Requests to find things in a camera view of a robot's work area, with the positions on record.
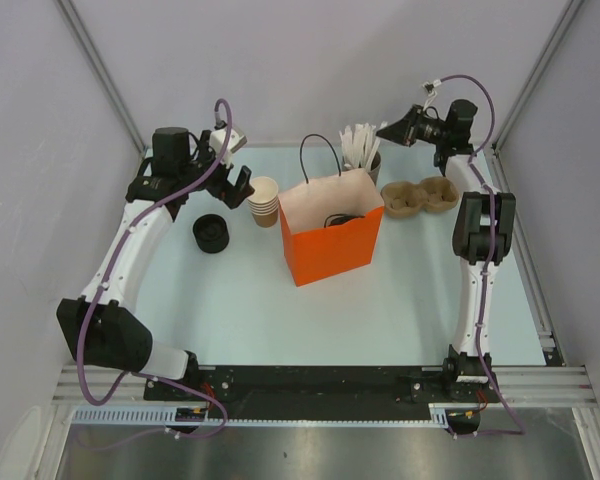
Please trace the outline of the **orange paper bag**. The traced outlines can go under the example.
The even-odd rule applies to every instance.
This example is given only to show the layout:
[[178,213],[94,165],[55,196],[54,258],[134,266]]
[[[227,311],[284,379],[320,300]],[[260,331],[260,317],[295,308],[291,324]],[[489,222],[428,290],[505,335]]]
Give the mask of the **orange paper bag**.
[[[311,178],[279,194],[284,257],[296,286],[304,286],[371,263],[384,201],[363,169]],[[332,214],[364,215],[323,227]]]

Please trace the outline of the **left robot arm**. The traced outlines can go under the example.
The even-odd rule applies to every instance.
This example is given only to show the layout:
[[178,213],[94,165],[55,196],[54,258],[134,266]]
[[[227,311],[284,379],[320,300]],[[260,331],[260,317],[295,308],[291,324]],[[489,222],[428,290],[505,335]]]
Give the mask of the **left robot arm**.
[[193,353],[164,345],[135,315],[140,286],[152,257],[191,193],[206,191],[228,208],[253,193],[251,171],[229,180],[231,156],[246,143],[237,128],[220,123],[193,135],[162,127],[152,153],[129,184],[120,226],[93,279],[76,299],[60,302],[56,316],[74,360],[86,365],[166,378],[177,398],[201,387]]

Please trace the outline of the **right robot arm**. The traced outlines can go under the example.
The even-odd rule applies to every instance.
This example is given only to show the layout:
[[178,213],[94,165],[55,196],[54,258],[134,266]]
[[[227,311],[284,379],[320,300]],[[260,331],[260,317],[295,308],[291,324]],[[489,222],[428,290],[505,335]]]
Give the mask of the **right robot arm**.
[[434,166],[461,195],[452,234],[452,250],[459,258],[461,296],[454,339],[443,362],[441,388],[453,401],[464,401],[477,385],[496,390],[489,349],[489,310],[495,278],[509,254],[516,198],[500,193],[476,163],[478,149],[471,128],[478,112],[469,100],[451,103],[444,119],[414,104],[400,120],[378,131],[384,140],[402,146],[418,141],[435,147]]

